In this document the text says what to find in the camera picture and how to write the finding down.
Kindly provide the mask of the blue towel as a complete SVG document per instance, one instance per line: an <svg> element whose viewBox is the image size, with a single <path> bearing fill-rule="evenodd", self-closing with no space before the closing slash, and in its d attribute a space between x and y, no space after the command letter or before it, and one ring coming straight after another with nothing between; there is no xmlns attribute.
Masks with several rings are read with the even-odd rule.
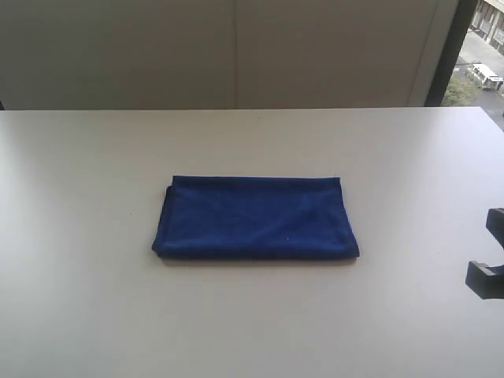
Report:
<svg viewBox="0 0 504 378"><path fill-rule="evenodd" d="M174 176L152 249L161 259L355 259L338 177Z"/></svg>

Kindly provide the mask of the black window frame post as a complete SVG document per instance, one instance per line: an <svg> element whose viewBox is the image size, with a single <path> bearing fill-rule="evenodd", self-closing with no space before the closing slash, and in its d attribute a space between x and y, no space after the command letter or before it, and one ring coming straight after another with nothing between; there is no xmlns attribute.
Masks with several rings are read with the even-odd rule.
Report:
<svg viewBox="0 0 504 378"><path fill-rule="evenodd" d="M425 107L441 106L476 5L477 0L458 1L427 98L424 102Z"/></svg>

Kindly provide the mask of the white vehicle outside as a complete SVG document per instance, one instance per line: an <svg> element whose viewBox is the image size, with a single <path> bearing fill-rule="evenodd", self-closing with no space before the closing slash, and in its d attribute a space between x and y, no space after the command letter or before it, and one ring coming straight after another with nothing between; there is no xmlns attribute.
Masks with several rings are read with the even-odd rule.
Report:
<svg viewBox="0 0 504 378"><path fill-rule="evenodd" d="M483 63L472 64L469 74L482 90L499 91L503 85L503 78Z"/></svg>

